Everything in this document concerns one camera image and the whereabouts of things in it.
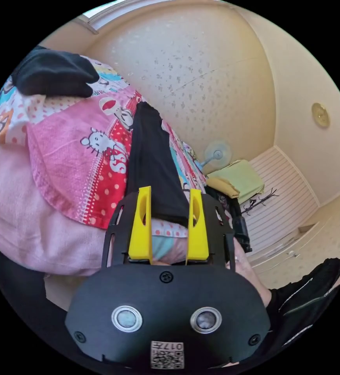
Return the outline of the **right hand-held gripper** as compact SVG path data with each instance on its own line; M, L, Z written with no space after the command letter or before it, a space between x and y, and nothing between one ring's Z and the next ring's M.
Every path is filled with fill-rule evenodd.
M235 233L235 238L242 246L245 253L252 252L251 242L248 234L247 225L243 216L233 217L231 225Z

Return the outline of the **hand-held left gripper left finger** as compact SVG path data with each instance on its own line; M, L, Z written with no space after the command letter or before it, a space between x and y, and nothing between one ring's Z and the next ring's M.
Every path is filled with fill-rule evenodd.
M128 255L131 261L152 261L151 187L139 188Z

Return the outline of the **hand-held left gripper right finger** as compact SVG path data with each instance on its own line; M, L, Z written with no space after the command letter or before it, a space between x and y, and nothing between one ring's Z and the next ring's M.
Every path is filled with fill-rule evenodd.
M198 189L190 190L188 247L186 262L206 262L209 258L208 236L202 202Z

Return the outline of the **person's right hand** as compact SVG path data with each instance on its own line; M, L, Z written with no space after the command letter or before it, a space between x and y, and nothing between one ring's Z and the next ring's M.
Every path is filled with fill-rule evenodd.
M246 280L248 280L256 288L264 306L267 307L272 298L271 291L266 288L260 281L259 277L247 260L246 254L238 240L234 237L233 241L234 256L230 256L230 261L226 264L226 267L230 268L230 266L234 265L235 271L239 275L243 276Z

